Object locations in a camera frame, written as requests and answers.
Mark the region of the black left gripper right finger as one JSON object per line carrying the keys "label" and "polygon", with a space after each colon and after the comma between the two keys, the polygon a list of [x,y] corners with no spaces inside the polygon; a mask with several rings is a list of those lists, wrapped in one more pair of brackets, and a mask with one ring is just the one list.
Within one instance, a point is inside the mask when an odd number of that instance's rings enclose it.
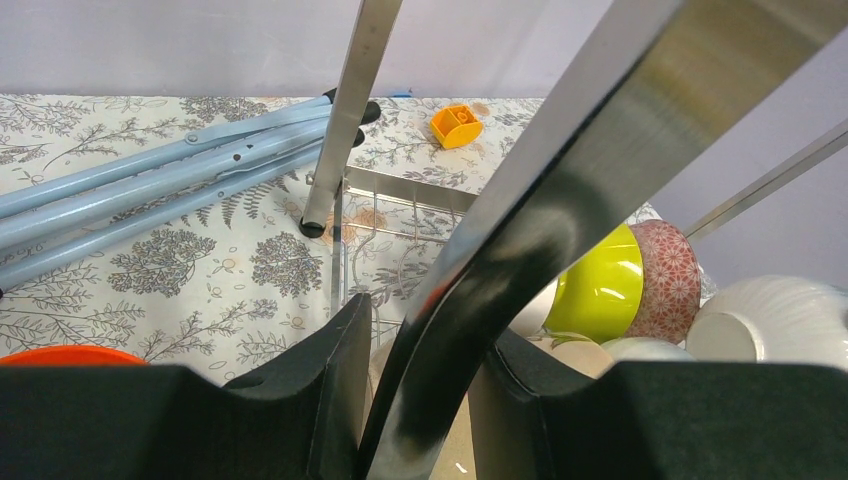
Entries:
{"label": "black left gripper right finger", "polygon": [[621,362],[593,379],[505,333],[468,401],[481,479],[843,479],[847,376]]}

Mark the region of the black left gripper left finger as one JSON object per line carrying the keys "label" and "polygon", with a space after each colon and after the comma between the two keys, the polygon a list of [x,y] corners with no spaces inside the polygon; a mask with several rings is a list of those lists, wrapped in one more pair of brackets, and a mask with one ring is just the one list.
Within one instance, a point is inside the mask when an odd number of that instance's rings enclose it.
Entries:
{"label": "black left gripper left finger", "polygon": [[5,479],[349,479],[362,431],[370,298],[215,385],[178,365],[5,367]]}

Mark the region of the orange plastic bowl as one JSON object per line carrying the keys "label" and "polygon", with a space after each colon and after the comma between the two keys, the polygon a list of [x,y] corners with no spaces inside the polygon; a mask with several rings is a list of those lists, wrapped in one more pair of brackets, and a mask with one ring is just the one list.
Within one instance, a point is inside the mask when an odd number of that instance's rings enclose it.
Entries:
{"label": "orange plastic bowl", "polygon": [[1,358],[2,367],[141,366],[143,359],[120,350],[89,345],[49,346]]}

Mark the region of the stainless steel dish rack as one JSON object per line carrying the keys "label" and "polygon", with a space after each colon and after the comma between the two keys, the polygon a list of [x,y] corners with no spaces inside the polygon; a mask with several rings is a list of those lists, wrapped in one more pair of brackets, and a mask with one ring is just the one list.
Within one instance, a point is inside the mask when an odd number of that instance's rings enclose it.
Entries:
{"label": "stainless steel dish rack", "polygon": [[355,474],[429,475],[487,350],[847,26],[843,1],[615,1],[409,304]]}

